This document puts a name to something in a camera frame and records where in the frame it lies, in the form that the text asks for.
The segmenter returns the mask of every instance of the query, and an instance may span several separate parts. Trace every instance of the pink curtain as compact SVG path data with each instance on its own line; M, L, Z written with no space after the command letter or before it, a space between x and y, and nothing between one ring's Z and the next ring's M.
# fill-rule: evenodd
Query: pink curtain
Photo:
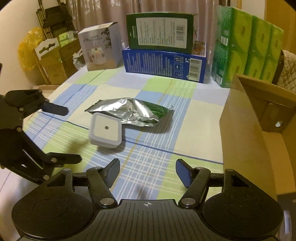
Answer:
M208 63L215 46L216 6L219 0L66 0L77 31L97 24L118 22L124 47L128 46L126 14L184 12L199 15L198 40L207 42Z

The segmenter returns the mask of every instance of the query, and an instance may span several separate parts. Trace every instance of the crumpled foil package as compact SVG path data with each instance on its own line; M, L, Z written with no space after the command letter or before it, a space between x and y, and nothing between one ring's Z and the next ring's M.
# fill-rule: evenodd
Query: crumpled foil package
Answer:
M90 113L102 112L122 119L122 124L155 126L170 109L134 98L99 100L87 108Z

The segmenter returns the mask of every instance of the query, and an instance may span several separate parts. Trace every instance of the checkered tablecloth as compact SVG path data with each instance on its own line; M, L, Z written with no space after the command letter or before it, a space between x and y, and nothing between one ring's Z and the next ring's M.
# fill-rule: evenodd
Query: checkered tablecloth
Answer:
M83 68L49 98L53 103L68 107L69 114L58 116L38 111L26 123L24 130L45 153L80 154L81 163L67 165L74 172L83 172L93 166L104 167L113 158L118 158L121 170L111 188L118 201L178 201L185 191L175 173L178 158L193 167L223 172L219 118L227 95L228 90L221 89L214 82L199 84L132 74L126 73L123 67L92 72ZM168 108L172 106L173 111L155 127L124 125L123 141L118 148L91 145L88 142L91 114L84 110L100 99L122 97L137 98ZM0 180L0 200L4 202L7 198L4 195L12 192L9 182L9 179ZM23 188L19 183L14 184L14 188L18 185ZM221 190L211 188L209 195L218 191ZM25 193L18 194L13 202Z

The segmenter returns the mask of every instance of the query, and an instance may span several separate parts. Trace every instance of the quilted cushion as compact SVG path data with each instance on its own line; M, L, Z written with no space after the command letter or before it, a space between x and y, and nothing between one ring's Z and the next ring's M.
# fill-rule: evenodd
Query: quilted cushion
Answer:
M296 93L296 55L287 50L283 53L284 67L277 85Z

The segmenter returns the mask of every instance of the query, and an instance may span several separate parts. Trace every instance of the open cardboard box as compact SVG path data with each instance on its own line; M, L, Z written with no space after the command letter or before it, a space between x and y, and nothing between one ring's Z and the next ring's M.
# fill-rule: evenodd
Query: open cardboard box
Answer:
M295 192L296 94L234 75L221 119L224 168L274 199Z
M79 39L76 39L63 47L58 46L50 50L41 57L39 63L45 68L52 85L62 84L77 72L73 64L73 54L80 48Z

